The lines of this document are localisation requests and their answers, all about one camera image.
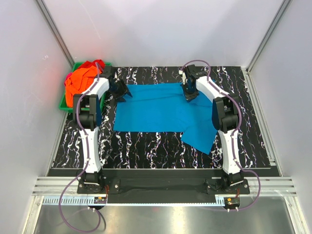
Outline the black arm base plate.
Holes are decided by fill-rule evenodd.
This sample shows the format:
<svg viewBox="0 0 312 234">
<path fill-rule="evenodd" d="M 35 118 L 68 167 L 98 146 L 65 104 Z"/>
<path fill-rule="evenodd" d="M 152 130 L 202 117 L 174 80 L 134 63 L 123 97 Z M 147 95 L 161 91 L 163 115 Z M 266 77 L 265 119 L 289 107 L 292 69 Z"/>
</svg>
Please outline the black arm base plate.
<svg viewBox="0 0 312 234">
<path fill-rule="evenodd" d="M 192 191 L 208 194 L 249 193 L 242 172 L 226 174 L 222 169 L 102 169 L 78 179 L 79 194 L 110 194 L 134 191 Z"/>
</svg>

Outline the blue t shirt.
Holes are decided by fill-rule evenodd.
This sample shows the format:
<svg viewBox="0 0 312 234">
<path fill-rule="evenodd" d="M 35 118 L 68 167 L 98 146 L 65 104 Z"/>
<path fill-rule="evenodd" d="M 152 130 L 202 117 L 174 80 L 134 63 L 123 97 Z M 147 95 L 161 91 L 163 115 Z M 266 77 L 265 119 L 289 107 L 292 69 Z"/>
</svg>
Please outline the blue t shirt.
<svg viewBox="0 0 312 234">
<path fill-rule="evenodd" d="M 129 84 L 131 96 L 116 108 L 114 131 L 180 132 L 181 141 L 209 154 L 217 131 L 212 102 L 200 93 L 187 102 L 180 83 Z"/>
</svg>

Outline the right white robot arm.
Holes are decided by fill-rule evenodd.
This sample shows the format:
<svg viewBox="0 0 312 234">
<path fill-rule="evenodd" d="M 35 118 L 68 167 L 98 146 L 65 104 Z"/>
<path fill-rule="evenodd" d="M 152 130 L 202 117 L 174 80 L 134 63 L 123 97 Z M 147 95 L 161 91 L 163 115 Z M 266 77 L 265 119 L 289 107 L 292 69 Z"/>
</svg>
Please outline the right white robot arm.
<svg viewBox="0 0 312 234">
<path fill-rule="evenodd" d="M 238 157 L 238 130 L 242 122 L 238 97 L 213 82 L 208 63 L 207 72 L 198 71 L 192 63 L 185 63 L 179 71 L 183 94 L 190 102 L 202 93 L 212 103 L 212 124 L 220 136 L 223 153 L 223 172 L 215 190 L 223 189 L 226 193 L 233 193 L 244 181 Z"/>
</svg>

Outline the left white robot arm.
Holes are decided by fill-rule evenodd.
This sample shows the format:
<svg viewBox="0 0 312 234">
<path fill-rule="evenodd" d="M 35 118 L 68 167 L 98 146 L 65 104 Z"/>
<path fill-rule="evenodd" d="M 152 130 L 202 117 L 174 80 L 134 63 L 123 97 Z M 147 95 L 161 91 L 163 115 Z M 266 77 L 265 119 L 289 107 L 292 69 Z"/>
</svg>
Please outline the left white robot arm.
<svg viewBox="0 0 312 234">
<path fill-rule="evenodd" d="M 123 80 L 116 81 L 117 70 L 113 66 L 101 68 L 95 63 L 96 76 L 91 86 L 73 98 L 73 121 L 78 125 L 83 148 L 83 169 L 77 175 L 78 187 L 100 193 L 105 188 L 102 165 L 98 153 L 98 131 L 102 122 L 100 98 L 110 92 L 118 102 L 125 102 L 125 95 L 132 94 Z"/>
</svg>

